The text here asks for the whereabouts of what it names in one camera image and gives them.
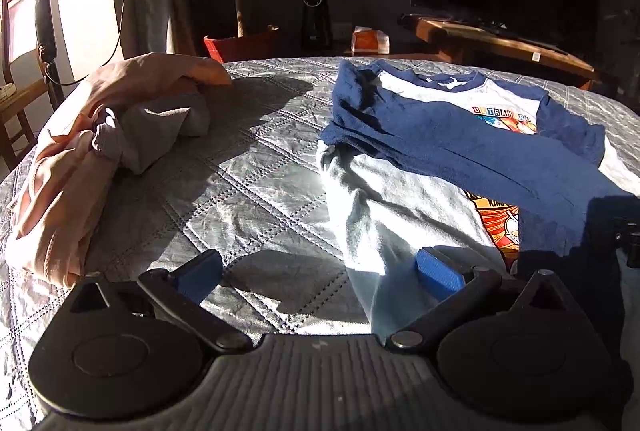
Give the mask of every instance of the blue sleeve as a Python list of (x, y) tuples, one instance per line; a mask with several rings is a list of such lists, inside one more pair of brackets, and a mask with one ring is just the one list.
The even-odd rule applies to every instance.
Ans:
[(538, 86), (494, 80), (504, 90), (522, 98), (538, 100), (538, 134), (560, 141), (569, 151), (599, 166), (604, 157), (605, 128), (591, 125), (580, 115), (567, 111)]

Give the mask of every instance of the wooden chair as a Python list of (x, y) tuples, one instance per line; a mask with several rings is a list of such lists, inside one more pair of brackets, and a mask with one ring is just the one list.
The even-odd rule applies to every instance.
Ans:
[[(14, 82), (14, 76), (10, 67), (10, 30), (9, 30), (9, 8), (12, 2), (18, 0), (1, 0), (2, 10), (0, 12), (0, 45), (2, 46), (2, 75), (5, 83)], [(36, 139), (29, 126), (29, 121), (24, 113), (24, 108), (29, 106), (42, 94), (47, 93), (47, 85), (42, 78), (31, 83), (25, 88), (20, 88), (14, 94), (0, 101), (0, 156), (10, 171), (20, 163), (24, 156), (35, 146)], [(9, 137), (4, 124), (16, 116), (20, 122), (20, 131)], [(12, 144), (20, 137), (27, 139), (27, 146), (15, 154)]]

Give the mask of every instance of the potted plant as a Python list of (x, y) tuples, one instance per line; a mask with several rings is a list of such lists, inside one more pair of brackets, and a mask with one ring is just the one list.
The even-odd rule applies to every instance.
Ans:
[(235, 0), (238, 36), (226, 39), (204, 37), (204, 43), (212, 59), (219, 62), (267, 59), (276, 55), (278, 28), (268, 26), (265, 32), (247, 34), (244, 28), (242, 0)]

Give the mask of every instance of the fan pole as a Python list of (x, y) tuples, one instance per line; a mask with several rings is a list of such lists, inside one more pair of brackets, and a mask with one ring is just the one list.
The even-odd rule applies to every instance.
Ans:
[(55, 111), (65, 100), (65, 94), (58, 84), (60, 82), (56, 67), (58, 50), (53, 31), (50, 0), (36, 0), (36, 38), (38, 40), (38, 54), (45, 68), (44, 81), (49, 90), (49, 101)]

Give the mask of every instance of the blue gripper pad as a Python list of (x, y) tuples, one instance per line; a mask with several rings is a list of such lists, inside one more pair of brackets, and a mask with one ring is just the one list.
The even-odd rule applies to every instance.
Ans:
[(450, 295), (465, 287), (463, 275), (445, 265), (429, 247), (420, 249), (415, 255), (418, 278), (422, 287), (438, 301), (444, 301)]

